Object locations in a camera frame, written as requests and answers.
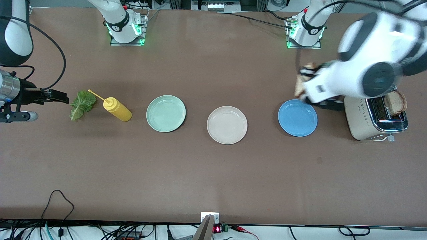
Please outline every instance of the metal mounting plate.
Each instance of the metal mounting plate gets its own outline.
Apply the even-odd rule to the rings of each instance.
[[[213,212],[202,212],[200,217],[200,222],[203,222],[203,219],[205,219],[206,215],[213,215],[215,218],[215,224],[219,223],[219,213],[213,213]]]

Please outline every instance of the toaster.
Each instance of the toaster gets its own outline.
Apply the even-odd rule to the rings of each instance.
[[[344,109],[351,135],[359,141],[394,141],[394,135],[408,128],[408,119],[403,111],[391,116],[384,102],[384,96],[344,98]]]

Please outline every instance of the plate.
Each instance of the plate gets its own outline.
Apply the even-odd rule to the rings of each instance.
[[[147,108],[147,122],[154,130],[171,132],[184,122],[185,105],[181,99],[163,95],[154,99]]]
[[[209,135],[219,143],[234,144],[242,140],[247,130],[245,115],[235,107],[219,107],[209,115]]]
[[[305,102],[292,99],[279,108],[279,124],[292,136],[305,137],[317,127],[317,114],[314,108]]]

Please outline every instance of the mustard bottle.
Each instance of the mustard bottle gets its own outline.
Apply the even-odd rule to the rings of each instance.
[[[88,92],[102,99],[104,101],[104,104],[103,104],[104,108],[107,111],[109,111],[111,114],[116,116],[118,119],[122,120],[123,122],[127,122],[132,118],[131,111],[129,111],[127,107],[125,107],[121,102],[119,102],[114,97],[103,99],[98,94],[92,92],[91,89],[89,89]]]

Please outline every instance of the bread slice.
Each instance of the bread slice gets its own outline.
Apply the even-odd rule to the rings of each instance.
[[[406,98],[403,93],[399,91],[393,91],[387,93],[384,96],[384,103],[386,107],[389,108],[390,115],[395,116],[406,110],[408,104],[406,103]]]
[[[313,69],[315,68],[315,65],[310,62],[307,63],[307,65],[305,65],[304,67],[306,67],[307,69]],[[304,94],[305,88],[303,83],[309,81],[310,79],[311,78],[308,76],[302,76],[299,74],[296,76],[294,97],[299,98],[302,94]]]
[[[294,91],[294,97],[299,98],[304,92],[304,84],[303,84],[303,76],[297,75],[296,76],[296,83],[295,83],[295,91]]]

